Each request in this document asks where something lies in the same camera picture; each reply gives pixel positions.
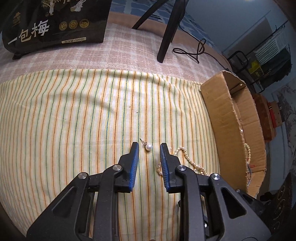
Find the striped garment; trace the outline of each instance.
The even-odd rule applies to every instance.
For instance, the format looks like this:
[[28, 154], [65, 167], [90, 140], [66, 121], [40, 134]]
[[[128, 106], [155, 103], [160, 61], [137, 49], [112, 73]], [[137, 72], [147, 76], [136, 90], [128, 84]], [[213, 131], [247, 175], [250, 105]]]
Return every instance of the striped garment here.
[[122, 241], [177, 240], [179, 195], [166, 193], [156, 171], [162, 142], [172, 153], [184, 146], [207, 173], [219, 172], [200, 85], [168, 76], [109, 69], [22, 75], [0, 85], [0, 132], [0, 201], [23, 234], [78, 173], [103, 172], [133, 141], [139, 166], [133, 192], [119, 194]]

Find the blue patterned fabric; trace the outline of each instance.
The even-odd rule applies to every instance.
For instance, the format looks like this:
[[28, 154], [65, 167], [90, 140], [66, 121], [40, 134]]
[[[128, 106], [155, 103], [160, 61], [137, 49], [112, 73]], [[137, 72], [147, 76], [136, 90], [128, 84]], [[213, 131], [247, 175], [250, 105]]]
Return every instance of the blue patterned fabric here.
[[[156, 0], [112, 0], [110, 11], [142, 16], [155, 2]], [[167, 24], [170, 18], [170, 13], [173, 9], [173, 5], [174, 0], [168, 1], [162, 5], [152, 16], [150, 16], [150, 19]], [[216, 49], [216, 46], [208, 34], [193, 20], [193, 18], [188, 13], [185, 13], [180, 26], [195, 36], [197, 39], [206, 39], [207, 44]]]

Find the black bag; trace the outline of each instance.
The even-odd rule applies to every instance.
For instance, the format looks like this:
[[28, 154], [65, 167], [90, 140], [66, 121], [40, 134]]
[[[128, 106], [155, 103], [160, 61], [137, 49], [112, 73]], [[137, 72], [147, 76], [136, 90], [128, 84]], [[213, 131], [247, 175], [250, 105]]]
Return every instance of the black bag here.
[[112, 0], [23, 0], [2, 32], [13, 59], [45, 47], [102, 43]]

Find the metal screw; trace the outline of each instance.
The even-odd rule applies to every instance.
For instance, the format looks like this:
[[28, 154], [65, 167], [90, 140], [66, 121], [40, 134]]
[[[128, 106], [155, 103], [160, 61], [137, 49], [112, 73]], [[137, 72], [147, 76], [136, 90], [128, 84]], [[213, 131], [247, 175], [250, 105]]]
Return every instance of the metal screw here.
[[86, 172], [81, 172], [78, 174], [78, 178], [79, 179], [85, 179], [87, 177], [87, 173]]
[[185, 171], [186, 170], [186, 166], [184, 166], [184, 165], [179, 165], [179, 166], [177, 166], [177, 168], [180, 171]]
[[211, 178], [213, 178], [214, 180], [219, 180], [220, 179], [220, 175], [218, 173], [213, 173], [211, 175]]
[[113, 166], [113, 170], [114, 170], [114, 171], [119, 171], [119, 170], [121, 170], [121, 165], [114, 165], [114, 166]]

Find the gold circular seal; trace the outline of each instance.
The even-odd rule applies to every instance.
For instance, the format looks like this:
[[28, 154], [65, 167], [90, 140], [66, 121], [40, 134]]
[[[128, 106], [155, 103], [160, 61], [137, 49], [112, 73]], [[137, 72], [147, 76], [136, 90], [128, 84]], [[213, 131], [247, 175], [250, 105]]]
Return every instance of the gold circular seal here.
[[59, 29], [62, 30], [62, 31], [65, 30], [67, 27], [68, 27], [67, 22], [61, 22], [59, 24]]
[[78, 26], [78, 22], [76, 20], [72, 20], [70, 23], [69, 23], [69, 28], [70, 29], [75, 29], [77, 28]]
[[80, 22], [79, 22], [79, 26], [82, 27], [82, 28], [87, 28], [89, 26], [89, 21], [88, 19], [82, 19]]

